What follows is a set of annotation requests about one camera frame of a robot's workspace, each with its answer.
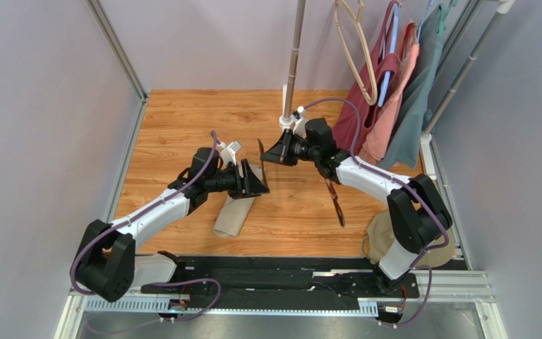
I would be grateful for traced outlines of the beige cloth napkin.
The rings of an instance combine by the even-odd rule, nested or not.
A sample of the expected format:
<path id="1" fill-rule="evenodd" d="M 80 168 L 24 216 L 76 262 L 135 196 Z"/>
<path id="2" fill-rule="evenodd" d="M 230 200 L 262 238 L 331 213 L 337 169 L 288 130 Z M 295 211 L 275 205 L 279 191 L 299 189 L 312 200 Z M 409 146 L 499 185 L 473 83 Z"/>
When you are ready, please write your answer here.
<path id="1" fill-rule="evenodd" d="M 255 200 L 256 197 L 234 199 L 228 196 L 212 233 L 221 238 L 238 237 Z"/>

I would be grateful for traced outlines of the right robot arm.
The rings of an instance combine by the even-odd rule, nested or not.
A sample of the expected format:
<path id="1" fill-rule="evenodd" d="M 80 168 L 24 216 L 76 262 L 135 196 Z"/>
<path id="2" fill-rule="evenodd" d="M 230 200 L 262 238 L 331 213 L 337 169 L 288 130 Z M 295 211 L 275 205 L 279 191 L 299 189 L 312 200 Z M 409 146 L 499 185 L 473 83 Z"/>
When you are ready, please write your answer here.
<path id="1" fill-rule="evenodd" d="M 283 130 L 271 148 L 260 150 L 260 159 L 284 166 L 312 162 L 328 185 L 355 188 L 387 206 L 395 241 L 374 265 L 378 283 L 395 285 L 427 251 L 448 245 L 452 217 L 430 177 L 402 176 L 364 162 L 337 146 L 323 118 L 307 121 L 304 131 L 300 136 Z"/>

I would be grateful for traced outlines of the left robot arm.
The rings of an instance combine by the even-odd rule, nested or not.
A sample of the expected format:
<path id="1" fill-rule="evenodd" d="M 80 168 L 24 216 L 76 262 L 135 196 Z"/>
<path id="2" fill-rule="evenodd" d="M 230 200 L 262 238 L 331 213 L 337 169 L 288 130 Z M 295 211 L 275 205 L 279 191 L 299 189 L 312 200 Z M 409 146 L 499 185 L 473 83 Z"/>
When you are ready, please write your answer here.
<path id="1" fill-rule="evenodd" d="M 92 221 L 86 228 L 70 269 L 73 288 L 115 302 L 130 289 L 168 283 L 178 267 L 170 253 L 139 254 L 139 248 L 166 226 L 181 220 L 225 192 L 234 200 L 269 193 L 262 165 L 247 159 L 224 160 L 214 148 L 200 148 L 160 196 L 136 211 L 114 220 Z"/>

